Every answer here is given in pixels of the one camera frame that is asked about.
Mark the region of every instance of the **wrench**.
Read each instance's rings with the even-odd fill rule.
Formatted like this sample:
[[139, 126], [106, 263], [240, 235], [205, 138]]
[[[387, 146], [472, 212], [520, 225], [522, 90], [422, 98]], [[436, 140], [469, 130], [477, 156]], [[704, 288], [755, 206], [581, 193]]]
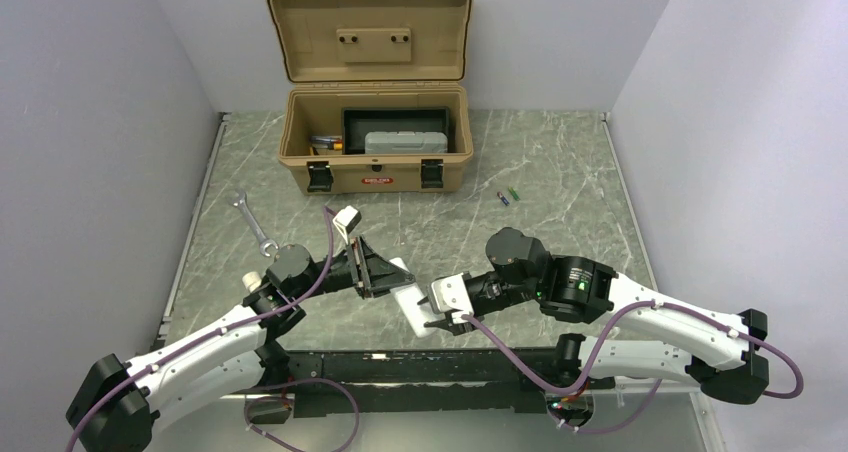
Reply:
[[251, 232], [256, 236], [256, 240], [259, 241], [259, 253], [264, 255], [265, 257], [271, 257], [271, 253], [268, 252], [269, 247], [274, 247], [274, 249], [279, 249], [280, 246], [277, 245], [277, 242], [274, 239], [269, 239], [265, 232], [262, 232], [262, 227], [259, 227], [259, 222], [256, 221], [256, 217], [253, 216], [253, 213], [250, 211], [250, 208], [247, 206], [247, 192], [244, 189], [236, 189], [235, 197], [233, 197], [233, 207], [239, 209], [241, 211], [241, 215], [244, 216], [244, 220], [247, 221], [247, 225], [250, 226]]

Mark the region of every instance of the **tan toolbox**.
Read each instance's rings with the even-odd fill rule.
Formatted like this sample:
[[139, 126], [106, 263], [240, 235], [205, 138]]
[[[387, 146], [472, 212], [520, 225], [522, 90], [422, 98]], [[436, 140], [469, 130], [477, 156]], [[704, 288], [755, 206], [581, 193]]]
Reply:
[[[473, 147], [465, 75], [471, 0], [268, 0], [295, 84], [278, 158], [304, 194], [450, 192]], [[447, 107], [448, 153], [311, 155], [345, 108]]]

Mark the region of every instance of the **toolbox lid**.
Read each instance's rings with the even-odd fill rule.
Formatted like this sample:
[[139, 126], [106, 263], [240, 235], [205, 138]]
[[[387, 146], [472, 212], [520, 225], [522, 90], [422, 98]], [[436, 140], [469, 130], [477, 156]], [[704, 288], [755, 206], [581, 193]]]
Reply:
[[289, 80], [458, 81], [471, 0], [268, 0]]

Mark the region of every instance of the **marble tabletop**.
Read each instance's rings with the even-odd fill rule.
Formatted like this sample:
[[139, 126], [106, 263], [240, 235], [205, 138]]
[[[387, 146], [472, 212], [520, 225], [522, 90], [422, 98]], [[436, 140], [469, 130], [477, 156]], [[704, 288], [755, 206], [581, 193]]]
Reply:
[[[650, 274], [597, 112], [471, 110], [474, 157], [462, 188], [451, 194], [301, 195], [276, 151], [282, 112], [228, 118], [200, 209], [171, 313], [168, 342], [217, 319], [245, 295], [241, 277], [270, 259], [230, 202], [235, 187], [265, 232], [280, 244], [304, 245], [316, 261], [327, 253], [321, 206], [362, 212], [356, 232], [386, 259], [402, 257], [422, 288], [433, 279], [490, 270], [488, 238], [514, 227], [556, 254], [581, 255], [650, 286]], [[514, 187], [520, 201], [497, 198]], [[280, 339], [288, 349], [373, 350], [490, 347], [479, 332], [438, 331], [418, 339], [391, 297], [362, 300], [353, 290], [303, 304], [307, 317]], [[535, 302], [486, 317], [510, 346], [553, 346], [566, 332], [595, 333], [598, 325], [557, 323]], [[641, 338], [622, 332], [619, 339]]]

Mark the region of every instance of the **gray case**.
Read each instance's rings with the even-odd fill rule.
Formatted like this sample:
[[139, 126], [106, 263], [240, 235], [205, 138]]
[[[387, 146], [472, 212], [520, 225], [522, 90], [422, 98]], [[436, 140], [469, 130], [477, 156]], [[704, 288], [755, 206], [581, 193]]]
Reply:
[[370, 132], [366, 154], [444, 154], [448, 138], [441, 132]]

